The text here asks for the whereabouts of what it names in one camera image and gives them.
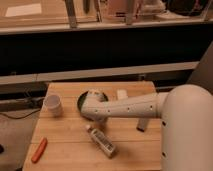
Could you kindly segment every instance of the shelf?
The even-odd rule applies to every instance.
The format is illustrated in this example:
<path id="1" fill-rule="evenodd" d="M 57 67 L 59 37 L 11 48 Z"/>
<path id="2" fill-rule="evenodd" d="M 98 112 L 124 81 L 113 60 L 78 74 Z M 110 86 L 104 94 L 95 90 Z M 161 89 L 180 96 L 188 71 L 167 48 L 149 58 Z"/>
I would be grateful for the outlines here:
<path id="1" fill-rule="evenodd" d="M 79 0 L 2 1 L 0 2 L 0 34 L 159 27 L 213 22 L 213 0 L 209 0 L 202 13 L 196 16 L 183 16 L 171 12 L 166 10 L 166 5 L 161 0 L 152 1 L 160 2 L 160 5 L 142 4 L 140 8 L 142 12 L 137 13 L 136 16 L 134 10 L 136 5 L 132 3 L 134 1 L 126 0 L 125 5 L 130 6 L 126 8 L 125 14 L 119 13 L 119 17 L 116 16 L 118 14 L 114 9 L 116 5 L 113 6 L 113 2 L 116 1 L 112 0 L 108 0 L 107 3 L 103 0 L 90 0 L 88 12 L 85 12 L 83 1 Z"/>

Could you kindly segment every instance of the wooden tabletop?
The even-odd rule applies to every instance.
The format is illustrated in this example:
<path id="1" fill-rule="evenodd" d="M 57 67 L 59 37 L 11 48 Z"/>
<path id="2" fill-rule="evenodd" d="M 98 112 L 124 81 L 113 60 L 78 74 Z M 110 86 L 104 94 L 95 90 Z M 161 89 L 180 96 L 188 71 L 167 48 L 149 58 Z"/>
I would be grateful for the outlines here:
<path id="1" fill-rule="evenodd" d="M 161 122 L 152 119 L 147 131 L 136 130 L 137 118 L 109 118 L 103 131 L 116 145 L 118 152 L 108 159 L 91 141 L 86 132 L 92 121 L 82 118 L 77 109 L 78 97 L 89 89 L 103 91 L 109 100 L 117 99 L 117 90 L 127 90 L 128 96 L 155 92 L 152 82 L 52 83 L 47 94 L 58 94 L 63 116 L 53 118 L 42 107 L 31 145 L 24 163 L 24 171 L 156 171 L 161 170 Z M 47 148 L 37 164 L 31 157 L 43 137 Z"/>

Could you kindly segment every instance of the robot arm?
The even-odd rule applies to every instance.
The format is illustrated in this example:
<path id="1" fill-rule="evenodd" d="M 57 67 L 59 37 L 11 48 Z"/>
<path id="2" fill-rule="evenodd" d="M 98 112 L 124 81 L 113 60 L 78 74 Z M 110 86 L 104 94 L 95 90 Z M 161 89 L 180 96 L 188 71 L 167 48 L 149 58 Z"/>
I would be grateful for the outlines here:
<path id="1" fill-rule="evenodd" d="M 79 110 L 84 117 L 162 118 L 162 170 L 212 171 L 213 97 L 205 89 L 183 85 L 169 93 L 154 93 L 106 102 L 91 90 Z"/>
<path id="2" fill-rule="evenodd" d="M 98 90 L 90 90 L 80 109 L 81 114 L 95 121 L 108 117 L 160 118 L 162 106 L 168 93 L 152 93 L 117 101 L 104 101 Z"/>

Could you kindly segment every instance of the white cup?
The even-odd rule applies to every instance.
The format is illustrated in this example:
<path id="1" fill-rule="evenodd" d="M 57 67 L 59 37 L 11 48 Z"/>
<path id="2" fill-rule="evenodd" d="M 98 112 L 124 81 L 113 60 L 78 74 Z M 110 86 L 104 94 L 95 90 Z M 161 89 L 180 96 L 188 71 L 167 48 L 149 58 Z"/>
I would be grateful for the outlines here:
<path id="1" fill-rule="evenodd" d="M 45 97 L 44 106 L 52 113 L 53 117 L 59 117 L 63 113 L 61 100 L 58 95 L 52 94 Z"/>

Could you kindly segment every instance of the orange marker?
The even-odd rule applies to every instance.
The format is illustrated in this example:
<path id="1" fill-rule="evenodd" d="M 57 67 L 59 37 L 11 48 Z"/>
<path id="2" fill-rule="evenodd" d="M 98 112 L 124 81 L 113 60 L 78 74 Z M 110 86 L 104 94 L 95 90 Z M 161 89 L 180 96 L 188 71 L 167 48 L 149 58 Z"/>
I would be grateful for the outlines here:
<path id="1" fill-rule="evenodd" d="M 39 159 L 41 158 L 42 154 L 44 153 L 44 150 L 47 146 L 47 138 L 43 138 L 43 140 L 41 141 L 39 147 L 37 148 L 36 152 L 34 153 L 33 157 L 31 158 L 31 161 L 33 163 L 37 163 L 39 161 Z"/>

